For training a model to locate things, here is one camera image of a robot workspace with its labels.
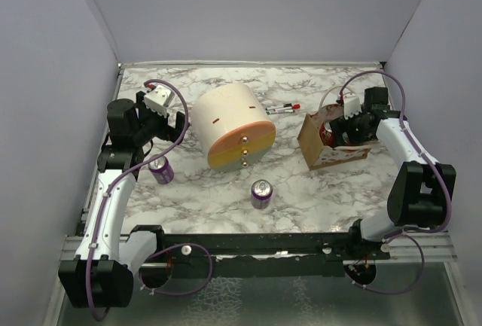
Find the cream cylindrical container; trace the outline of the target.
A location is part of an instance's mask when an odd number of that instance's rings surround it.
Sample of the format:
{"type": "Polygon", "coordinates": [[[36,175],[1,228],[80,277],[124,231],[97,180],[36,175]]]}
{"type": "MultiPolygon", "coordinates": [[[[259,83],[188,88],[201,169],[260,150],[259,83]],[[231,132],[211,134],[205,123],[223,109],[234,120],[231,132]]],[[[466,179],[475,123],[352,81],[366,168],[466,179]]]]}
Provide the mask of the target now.
{"type": "Polygon", "coordinates": [[[203,94],[189,116],[209,167],[232,172],[259,161],[273,146],[276,126],[246,84],[203,94]]]}

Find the red capped marker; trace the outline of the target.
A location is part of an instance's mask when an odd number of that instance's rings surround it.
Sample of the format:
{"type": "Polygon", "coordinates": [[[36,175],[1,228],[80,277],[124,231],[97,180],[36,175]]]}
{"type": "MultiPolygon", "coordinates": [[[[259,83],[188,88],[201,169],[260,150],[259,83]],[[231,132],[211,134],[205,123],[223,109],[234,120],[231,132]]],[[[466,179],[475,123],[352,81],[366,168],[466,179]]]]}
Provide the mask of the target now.
{"type": "Polygon", "coordinates": [[[273,106],[270,108],[266,108],[265,111],[268,114],[290,114],[294,113],[296,110],[300,108],[299,104],[284,104],[284,105],[278,105],[278,106],[273,106]]]}

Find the purple can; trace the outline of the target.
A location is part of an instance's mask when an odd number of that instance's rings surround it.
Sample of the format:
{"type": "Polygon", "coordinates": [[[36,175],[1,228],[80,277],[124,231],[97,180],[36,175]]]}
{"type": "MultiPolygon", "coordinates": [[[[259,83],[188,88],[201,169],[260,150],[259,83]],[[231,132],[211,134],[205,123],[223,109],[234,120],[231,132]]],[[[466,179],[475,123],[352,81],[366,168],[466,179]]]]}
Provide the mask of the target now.
{"type": "Polygon", "coordinates": [[[155,155],[148,164],[148,169],[158,184],[168,184],[174,179],[174,171],[166,156],[155,155]]]}
{"type": "Polygon", "coordinates": [[[269,206],[273,195],[272,184],[260,179],[255,181],[251,186],[251,203],[256,209],[265,209],[269,206]]]}

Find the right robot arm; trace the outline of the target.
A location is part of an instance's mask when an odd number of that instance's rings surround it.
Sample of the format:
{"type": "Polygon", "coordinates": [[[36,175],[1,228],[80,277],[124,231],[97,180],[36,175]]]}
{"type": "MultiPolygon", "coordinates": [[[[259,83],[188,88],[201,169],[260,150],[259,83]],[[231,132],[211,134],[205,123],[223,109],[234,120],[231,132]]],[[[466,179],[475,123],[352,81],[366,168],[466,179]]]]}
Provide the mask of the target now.
{"type": "Polygon", "coordinates": [[[389,241],[403,233],[438,233],[450,220],[456,170],[440,163],[410,129],[403,110],[389,104],[385,87],[371,87],[360,99],[340,94],[341,115],[330,122],[336,145],[363,145],[377,140],[389,151],[398,174],[386,210],[357,223],[358,232],[346,240],[347,253],[362,259],[373,242],[389,241]]]}

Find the black base frame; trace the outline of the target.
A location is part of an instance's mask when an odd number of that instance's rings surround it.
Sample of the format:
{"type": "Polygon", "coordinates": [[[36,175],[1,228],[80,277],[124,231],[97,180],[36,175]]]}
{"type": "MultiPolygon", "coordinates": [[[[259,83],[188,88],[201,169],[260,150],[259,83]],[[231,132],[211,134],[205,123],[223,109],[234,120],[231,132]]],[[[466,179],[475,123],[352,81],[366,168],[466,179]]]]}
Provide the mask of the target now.
{"type": "Polygon", "coordinates": [[[379,242],[361,239],[359,232],[345,233],[201,233],[168,234],[160,226],[142,225],[137,231],[156,236],[154,257],[143,266],[148,276],[162,276],[160,263],[170,261],[170,275],[201,279],[324,276],[341,277],[346,261],[387,260],[379,242]]]}

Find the red can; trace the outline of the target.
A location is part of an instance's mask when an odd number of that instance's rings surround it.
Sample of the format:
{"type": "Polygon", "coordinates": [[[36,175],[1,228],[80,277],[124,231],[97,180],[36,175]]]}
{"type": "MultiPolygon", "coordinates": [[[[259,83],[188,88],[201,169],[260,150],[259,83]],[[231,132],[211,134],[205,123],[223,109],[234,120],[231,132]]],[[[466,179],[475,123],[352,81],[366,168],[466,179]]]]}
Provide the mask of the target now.
{"type": "Polygon", "coordinates": [[[329,122],[325,122],[321,125],[319,136],[325,146],[334,147],[335,138],[329,122]]]}

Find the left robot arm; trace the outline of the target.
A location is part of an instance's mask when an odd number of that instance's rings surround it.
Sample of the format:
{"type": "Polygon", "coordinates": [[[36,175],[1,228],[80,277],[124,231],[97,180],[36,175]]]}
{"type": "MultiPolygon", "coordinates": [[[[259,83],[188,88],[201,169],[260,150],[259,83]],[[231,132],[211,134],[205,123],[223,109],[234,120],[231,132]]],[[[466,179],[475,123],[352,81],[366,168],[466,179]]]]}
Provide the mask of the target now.
{"type": "Polygon", "coordinates": [[[107,106],[108,133],[97,158],[90,219],[74,257],[61,261],[58,271],[75,308],[127,306],[144,259],[159,261],[166,253],[159,226],[138,226],[125,243],[120,237],[127,203],[148,157],[144,146],[154,139],[177,145],[185,134],[183,113],[177,113],[174,126],[168,122],[167,108],[176,94],[161,87],[107,106]]]}

